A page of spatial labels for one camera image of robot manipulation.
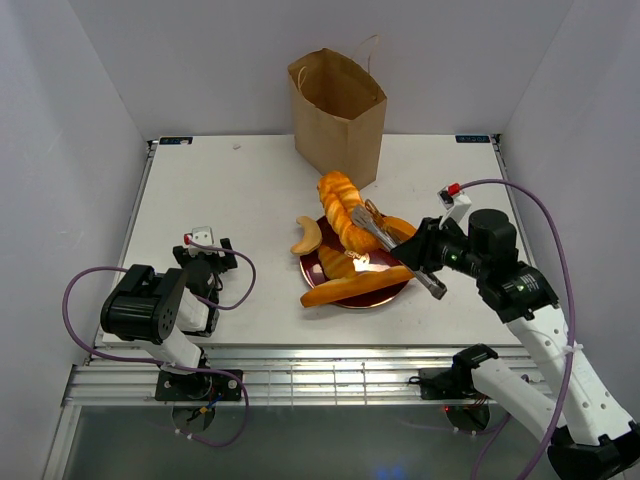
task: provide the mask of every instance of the dark red plate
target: dark red plate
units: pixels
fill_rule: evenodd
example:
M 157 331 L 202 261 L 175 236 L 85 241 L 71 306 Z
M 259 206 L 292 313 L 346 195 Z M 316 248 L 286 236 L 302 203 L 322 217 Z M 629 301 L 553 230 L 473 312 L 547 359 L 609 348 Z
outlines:
M 331 225 L 329 225 L 327 217 L 320 218 L 318 220 L 318 225 L 322 231 L 322 243 L 334 250 L 344 252 L 344 247 L 340 243 L 338 235 L 336 235 L 331 228 Z M 353 263 L 357 272 L 382 271 L 389 267 L 400 265 L 400 262 L 393 258 L 388 252 L 379 249 L 368 253 L 367 255 L 363 255 L 360 258 L 354 258 Z M 302 275 L 312 288 L 316 285 L 329 281 L 322 271 L 322 265 L 320 265 L 317 251 L 312 252 L 309 255 L 301 256 L 300 268 L 302 269 Z M 402 282 L 397 285 L 381 288 L 374 292 L 345 298 L 344 300 L 335 302 L 335 304 L 347 308 L 377 307 L 378 305 L 382 305 L 393 300 L 393 298 L 400 293 L 400 290 L 402 290 L 407 283 L 409 282 Z

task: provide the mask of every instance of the gray wall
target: gray wall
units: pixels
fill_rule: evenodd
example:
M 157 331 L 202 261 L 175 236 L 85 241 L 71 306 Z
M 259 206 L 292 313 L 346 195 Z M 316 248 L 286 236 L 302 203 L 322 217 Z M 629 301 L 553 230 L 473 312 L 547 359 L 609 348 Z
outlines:
M 60 302 L 118 259 L 145 144 L 67 0 L 0 2 L 0 478 L 39 478 L 73 361 Z M 72 301 L 89 339 L 107 276 Z
M 640 5 L 575 0 L 504 133 L 509 176 L 557 220 L 577 301 L 578 339 L 640 417 Z M 562 290 L 544 219 L 518 202 L 534 254 Z
M 499 132 L 571 0 L 71 4 L 151 139 L 289 132 L 287 65 L 321 47 L 350 55 L 374 33 L 372 73 L 389 97 L 388 131 Z

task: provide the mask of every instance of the brown paper bag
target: brown paper bag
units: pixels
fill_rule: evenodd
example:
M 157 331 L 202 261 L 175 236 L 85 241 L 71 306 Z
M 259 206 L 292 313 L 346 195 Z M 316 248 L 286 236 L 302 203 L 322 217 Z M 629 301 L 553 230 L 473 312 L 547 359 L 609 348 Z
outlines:
M 387 96 L 360 65 L 333 50 L 288 67 L 296 150 L 321 174 L 340 170 L 363 188 L 376 179 Z

